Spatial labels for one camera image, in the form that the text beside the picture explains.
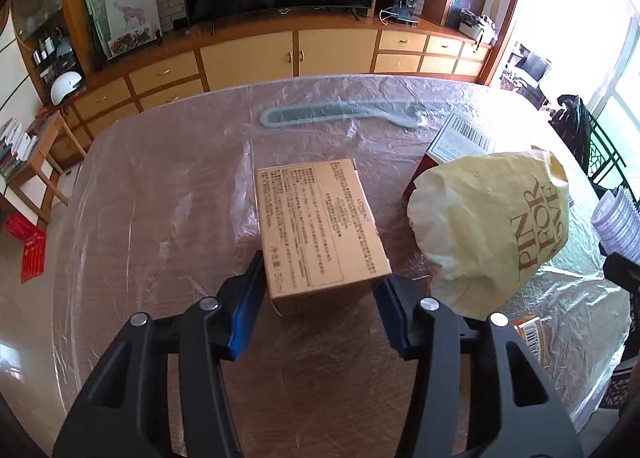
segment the tv stand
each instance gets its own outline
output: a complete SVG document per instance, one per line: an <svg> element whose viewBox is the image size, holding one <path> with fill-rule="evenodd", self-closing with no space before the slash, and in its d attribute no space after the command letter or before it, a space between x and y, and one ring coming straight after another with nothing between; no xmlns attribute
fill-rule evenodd
<svg viewBox="0 0 640 458"><path fill-rule="evenodd" d="M298 76L395 74L477 82L490 46L419 17L417 25L363 20L355 9L292 10L235 16L167 32L86 74L67 101L69 125L86 149L102 130L137 114L198 93ZM63 169L72 146L54 143Z"/></svg>

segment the wooden side table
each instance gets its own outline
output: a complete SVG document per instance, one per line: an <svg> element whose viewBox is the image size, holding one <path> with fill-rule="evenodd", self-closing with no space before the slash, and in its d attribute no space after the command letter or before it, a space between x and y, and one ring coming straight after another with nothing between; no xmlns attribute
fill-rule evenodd
<svg viewBox="0 0 640 458"><path fill-rule="evenodd" d="M64 205L69 205L69 199L59 190L56 183L54 183L47 175L42 171L42 165L46 160L49 164L52 165L53 170L58 172L59 175L64 173L63 169L60 165L55 161L55 159L50 155L49 151L53 143L58 138L58 135L61 131L64 131L66 135L71 140L72 144L76 147L80 155L83 159L86 158L86 152L82 149L82 146L76 139L75 135L69 129L69 126L66 124L65 120L62 118L60 111L56 111L53 115L51 115L46 123L40 129L40 133L38 134L38 142L36 146L33 148L31 155L29 156L29 160L25 162L25 164L13 175L7 184L14 191L15 194L31 209L34 213L38 215L38 217L49 223L50 217L49 214L43 211L40 207L34 204L20 189L20 186L30 180L33 177L40 178L41 181L47 186L47 189L50 189L53 194L55 194Z"/></svg>

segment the l'oreal box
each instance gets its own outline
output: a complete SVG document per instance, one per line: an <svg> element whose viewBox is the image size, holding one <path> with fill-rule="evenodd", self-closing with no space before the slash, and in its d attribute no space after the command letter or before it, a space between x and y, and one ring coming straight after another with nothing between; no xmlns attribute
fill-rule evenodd
<svg viewBox="0 0 640 458"><path fill-rule="evenodd" d="M354 303L391 273L351 159L255 173L271 300L283 315Z"/></svg>

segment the white helmet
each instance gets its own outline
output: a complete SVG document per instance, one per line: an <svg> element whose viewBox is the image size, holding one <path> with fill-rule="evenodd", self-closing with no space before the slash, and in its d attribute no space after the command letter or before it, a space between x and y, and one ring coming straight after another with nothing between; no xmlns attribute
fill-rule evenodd
<svg viewBox="0 0 640 458"><path fill-rule="evenodd" d="M51 86L51 102L58 106L62 99L76 90L82 82L82 76L78 72L65 72L59 76Z"/></svg>

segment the coffee machine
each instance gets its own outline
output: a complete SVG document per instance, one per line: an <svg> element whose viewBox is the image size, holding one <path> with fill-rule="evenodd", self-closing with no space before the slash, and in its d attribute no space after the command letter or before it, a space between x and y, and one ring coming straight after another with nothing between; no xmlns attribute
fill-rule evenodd
<svg viewBox="0 0 640 458"><path fill-rule="evenodd" d="M394 0L393 5L380 10L380 20L392 18L396 23L417 25L418 20L414 18L415 3L418 0Z"/></svg>

